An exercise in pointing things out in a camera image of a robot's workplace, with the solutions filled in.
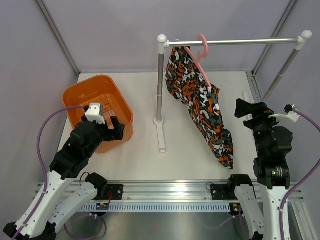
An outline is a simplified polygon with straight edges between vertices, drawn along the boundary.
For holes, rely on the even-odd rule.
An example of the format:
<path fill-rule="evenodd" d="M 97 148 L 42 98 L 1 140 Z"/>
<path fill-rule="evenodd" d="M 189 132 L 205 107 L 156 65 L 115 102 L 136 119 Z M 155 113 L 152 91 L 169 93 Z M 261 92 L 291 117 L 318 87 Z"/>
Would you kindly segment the camouflage patterned shorts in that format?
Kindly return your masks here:
<path fill-rule="evenodd" d="M 220 89 L 207 83 L 184 47 L 174 47 L 166 66 L 168 92 L 184 104 L 191 120 L 200 131 L 217 161 L 227 169 L 234 168 L 234 145 L 231 132 L 225 128 L 219 104 Z"/>

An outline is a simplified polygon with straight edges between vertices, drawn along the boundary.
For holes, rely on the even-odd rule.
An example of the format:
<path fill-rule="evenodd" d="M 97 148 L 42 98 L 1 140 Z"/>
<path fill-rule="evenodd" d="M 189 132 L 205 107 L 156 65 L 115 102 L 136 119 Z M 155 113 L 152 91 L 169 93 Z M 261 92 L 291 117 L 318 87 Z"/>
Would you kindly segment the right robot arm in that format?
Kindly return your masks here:
<path fill-rule="evenodd" d="M 245 220 L 250 240 L 289 240 L 288 196 L 291 180 L 286 161 L 292 150 L 293 133 L 278 125 L 274 112 L 264 102 L 237 99 L 235 117 L 251 115 L 243 125 L 253 131 L 257 157 L 253 161 L 262 196 L 260 207 L 253 183 L 246 174 L 232 174 L 227 180 L 228 196 L 239 201 L 240 220 Z"/>

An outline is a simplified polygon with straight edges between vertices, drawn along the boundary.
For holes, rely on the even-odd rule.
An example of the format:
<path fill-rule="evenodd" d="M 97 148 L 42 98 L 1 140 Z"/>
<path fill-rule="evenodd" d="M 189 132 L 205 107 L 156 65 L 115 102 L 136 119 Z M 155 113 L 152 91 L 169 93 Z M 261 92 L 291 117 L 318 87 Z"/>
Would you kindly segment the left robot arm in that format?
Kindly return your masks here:
<path fill-rule="evenodd" d="M 62 226 L 81 206 L 107 195 L 108 181 L 97 173 L 91 173 L 83 186 L 62 204 L 57 204 L 103 142 L 123 139 L 125 125 L 115 116 L 110 119 L 112 129 L 107 124 L 88 120 L 76 125 L 62 149 L 54 156 L 47 181 L 30 207 L 19 220 L 4 227 L 8 237 L 13 240 L 54 240 Z"/>

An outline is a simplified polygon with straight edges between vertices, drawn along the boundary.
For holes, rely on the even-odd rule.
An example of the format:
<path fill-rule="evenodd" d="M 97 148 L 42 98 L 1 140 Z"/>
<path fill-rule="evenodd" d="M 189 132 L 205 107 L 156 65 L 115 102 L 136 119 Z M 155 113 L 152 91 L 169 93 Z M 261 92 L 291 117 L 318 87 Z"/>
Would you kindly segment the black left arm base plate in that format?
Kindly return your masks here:
<path fill-rule="evenodd" d="M 123 184 L 105 184 L 98 189 L 97 196 L 94 200 L 107 201 L 109 197 L 111 197 L 111 200 L 122 200 L 123 190 Z"/>

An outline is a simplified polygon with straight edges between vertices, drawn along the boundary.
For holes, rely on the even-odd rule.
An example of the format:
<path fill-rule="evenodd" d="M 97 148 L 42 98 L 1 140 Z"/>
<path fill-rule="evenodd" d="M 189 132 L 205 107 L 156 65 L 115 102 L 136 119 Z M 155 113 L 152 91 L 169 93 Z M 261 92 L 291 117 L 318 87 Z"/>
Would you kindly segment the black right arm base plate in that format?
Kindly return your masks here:
<path fill-rule="evenodd" d="M 213 183 L 207 182 L 205 188 L 210 191 L 212 200 L 237 200 L 235 188 L 240 184 L 236 183 Z"/>

